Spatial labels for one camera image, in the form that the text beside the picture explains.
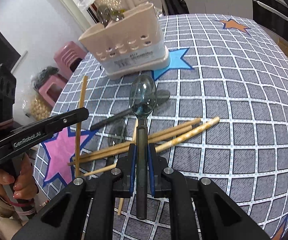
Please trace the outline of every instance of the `pink stool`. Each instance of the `pink stool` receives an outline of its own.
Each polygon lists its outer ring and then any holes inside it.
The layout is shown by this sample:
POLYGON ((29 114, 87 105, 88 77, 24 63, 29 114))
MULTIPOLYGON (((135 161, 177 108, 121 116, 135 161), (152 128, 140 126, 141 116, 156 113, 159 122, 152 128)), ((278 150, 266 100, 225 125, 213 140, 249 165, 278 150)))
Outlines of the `pink stool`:
POLYGON ((80 63, 85 56, 86 52, 84 50, 73 41, 69 41, 63 48, 59 49, 54 54, 54 60, 57 63, 62 76, 69 80, 77 68, 78 63, 80 63))
POLYGON ((52 75, 45 84, 40 87, 39 94, 50 104, 50 106, 54 107, 65 84, 65 78, 60 75, 52 75))

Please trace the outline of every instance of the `spoon handle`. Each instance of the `spoon handle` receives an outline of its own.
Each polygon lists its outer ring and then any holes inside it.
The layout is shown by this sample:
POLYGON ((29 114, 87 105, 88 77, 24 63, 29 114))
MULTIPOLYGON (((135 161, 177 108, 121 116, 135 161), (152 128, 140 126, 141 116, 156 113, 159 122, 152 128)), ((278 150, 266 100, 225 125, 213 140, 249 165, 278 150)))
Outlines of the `spoon handle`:
POLYGON ((138 125, 136 133, 136 217, 147 217, 147 126, 138 125))
POLYGON ((116 121, 116 120, 118 120, 118 119, 120 119, 120 118, 122 118, 128 114, 132 114, 132 110, 130 108, 92 125, 89 130, 90 131, 98 130, 98 129, 104 127, 105 125, 107 125, 108 123, 114 122, 114 121, 116 121))

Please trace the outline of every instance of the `door handle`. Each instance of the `door handle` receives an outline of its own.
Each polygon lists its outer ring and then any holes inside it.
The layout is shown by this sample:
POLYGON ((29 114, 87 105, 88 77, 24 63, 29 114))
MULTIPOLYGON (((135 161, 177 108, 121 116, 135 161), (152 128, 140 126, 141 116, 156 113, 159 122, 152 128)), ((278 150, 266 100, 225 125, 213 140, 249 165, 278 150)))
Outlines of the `door handle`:
POLYGON ((260 2, 260 1, 256 1, 256 0, 253 0, 254 2, 257 2, 257 4, 263 8, 265 8, 266 10, 278 15, 279 17, 283 18, 284 20, 288 21, 288 17, 285 16, 284 14, 280 13, 279 11, 275 10, 274 8, 260 2))

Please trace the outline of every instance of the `table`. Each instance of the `table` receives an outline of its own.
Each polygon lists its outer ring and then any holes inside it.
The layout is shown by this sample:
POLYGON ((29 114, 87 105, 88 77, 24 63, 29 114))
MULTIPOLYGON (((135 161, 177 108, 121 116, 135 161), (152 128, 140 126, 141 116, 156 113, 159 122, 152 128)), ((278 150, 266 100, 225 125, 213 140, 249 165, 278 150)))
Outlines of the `table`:
MULTIPOLYGON (((189 48, 184 60, 194 70, 173 69, 156 81, 171 92, 169 101, 148 118, 149 133, 194 117, 221 122, 201 135, 161 153, 169 166, 185 176, 211 178, 268 235, 287 218, 288 227, 288 59, 254 21, 223 15, 175 15, 160 18, 166 46, 189 48), (248 33, 223 29, 218 20, 233 19, 250 27, 248 33)), ((138 73, 109 80, 91 54, 80 63, 52 115, 77 107, 81 80, 89 76, 82 123, 92 123, 128 108, 132 81, 138 73)), ((135 117, 125 118, 130 140, 135 117)), ((101 129, 83 152, 107 147, 109 127, 101 129)), ((48 159, 40 147, 34 176, 40 186, 48 159)), ((81 164, 92 171, 105 160, 81 164)), ((57 179, 43 191, 54 197, 63 185, 57 179)), ((125 199, 121 216, 115 212, 113 239, 169 239, 167 199, 148 198, 148 219, 136 219, 135 198, 125 199)))

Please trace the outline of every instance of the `silver screw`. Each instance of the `silver screw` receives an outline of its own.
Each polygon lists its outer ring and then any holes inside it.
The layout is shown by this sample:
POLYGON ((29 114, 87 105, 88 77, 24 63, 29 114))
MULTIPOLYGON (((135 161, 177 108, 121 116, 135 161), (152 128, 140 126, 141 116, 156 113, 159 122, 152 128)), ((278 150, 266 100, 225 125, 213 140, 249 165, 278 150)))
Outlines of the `silver screw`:
POLYGON ((83 179, 82 178, 75 178, 73 180, 74 185, 78 186, 81 185, 83 183, 83 179))
POLYGON ((114 168, 114 169, 111 169, 111 173, 113 175, 118 175, 121 173, 121 170, 119 168, 114 168))
POLYGON ((170 168, 170 167, 167 167, 167 168, 164 168, 164 172, 166 174, 172 174, 174 172, 174 170, 172 168, 170 168))
POLYGON ((209 185, 211 184, 211 180, 209 178, 202 178, 201 179, 202 184, 209 185))

